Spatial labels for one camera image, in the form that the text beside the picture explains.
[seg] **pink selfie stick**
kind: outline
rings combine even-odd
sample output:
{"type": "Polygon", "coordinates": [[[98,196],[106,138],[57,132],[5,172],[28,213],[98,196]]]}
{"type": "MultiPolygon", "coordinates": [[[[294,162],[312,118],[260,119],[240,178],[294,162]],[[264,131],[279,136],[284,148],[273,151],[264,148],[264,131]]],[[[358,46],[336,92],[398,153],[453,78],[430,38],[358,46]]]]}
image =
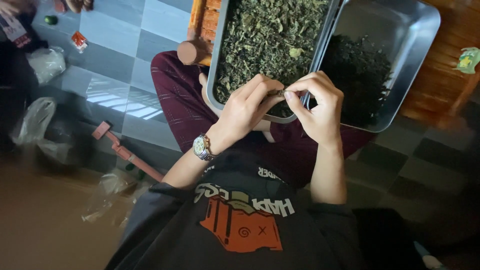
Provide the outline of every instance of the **pink selfie stick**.
{"type": "Polygon", "coordinates": [[[127,148],[120,145],[119,139],[110,131],[110,125],[106,122],[102,122],[98,128],[92,133],[92,136],[99,140],[103,135],[106,135],[113,143],[112,149],[115,150],[117,155],[124,160],[128,160],[143,170],[146,174],[150,175],[153,179],[162,182],[163,175],[157,172],[154,168],[150,167],[145,161],[139,159],[136,155],[130,152],[127,148]]]}

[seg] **forearm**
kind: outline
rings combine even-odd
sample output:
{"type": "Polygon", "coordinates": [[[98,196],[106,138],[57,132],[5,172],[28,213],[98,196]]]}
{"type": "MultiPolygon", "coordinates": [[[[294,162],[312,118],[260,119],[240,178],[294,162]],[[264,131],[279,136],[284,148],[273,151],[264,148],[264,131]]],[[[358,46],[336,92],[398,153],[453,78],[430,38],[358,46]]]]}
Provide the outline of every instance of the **forearm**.
{"type": "MultiPolygon", "coordinates": [[[[213,155],[219,155],[232,145],[220,131],[217,131],[215,125],[208,130],[206,137],[210,140],[210,153],[213,155]]],[[[198,158],[190,149],[173,165],[162,182],[176,188],[191,188],[207,168],[208,163],[198,158]]]]}
{"type": "Polygon", "coordinates": [[[342,142],[329,147],[319,146],[310,186],[312,200],[317,203],[347,202],[342,142]]]}

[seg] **black t-shirt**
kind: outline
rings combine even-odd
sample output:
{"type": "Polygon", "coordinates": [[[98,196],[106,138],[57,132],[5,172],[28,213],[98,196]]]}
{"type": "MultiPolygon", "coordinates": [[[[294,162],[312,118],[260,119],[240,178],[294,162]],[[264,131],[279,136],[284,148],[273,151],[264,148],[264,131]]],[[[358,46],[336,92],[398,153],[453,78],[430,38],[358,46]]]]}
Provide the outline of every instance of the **black t-shirt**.
{"type": "Polygon", "coordinates": [[[107,269],[358,269],[356,220],[344,205],[299,206],[281,173],[227,152],[194,190],[166,183],[137,201],[107,269]]]}

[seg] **sleeve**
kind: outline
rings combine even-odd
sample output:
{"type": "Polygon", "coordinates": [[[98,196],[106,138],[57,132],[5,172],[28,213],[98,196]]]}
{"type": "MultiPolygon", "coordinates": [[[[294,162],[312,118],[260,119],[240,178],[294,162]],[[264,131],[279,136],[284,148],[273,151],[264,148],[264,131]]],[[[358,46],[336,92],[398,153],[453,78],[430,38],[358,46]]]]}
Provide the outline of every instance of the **sleeve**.
{"type": "Polygon", "coordinates": [[[177,189],[167,183],[151,186],[133,207],[120,246],[106,269],[129,269],[145,253],[193,190],[177,189]]]}
{"type": "Polygon", "coordinates": [[[309,213],[325,237],[342,269],[360,269],[363,259],[359,247],[357,220],[346,205],[314,204],[309,213]]]}

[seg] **wristwatch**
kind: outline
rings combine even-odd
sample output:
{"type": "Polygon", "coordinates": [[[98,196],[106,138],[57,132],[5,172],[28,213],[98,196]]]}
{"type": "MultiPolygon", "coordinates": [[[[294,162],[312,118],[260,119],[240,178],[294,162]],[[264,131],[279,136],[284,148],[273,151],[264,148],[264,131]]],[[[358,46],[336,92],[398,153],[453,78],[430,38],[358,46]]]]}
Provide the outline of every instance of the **wristwatch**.
{"type": "Polygon", "coordinates": [[[217,157],[210,154],[210,140],[203,133],[193,141],[193,153],[201,160],[206,161],[212,161],[217,157]]]}

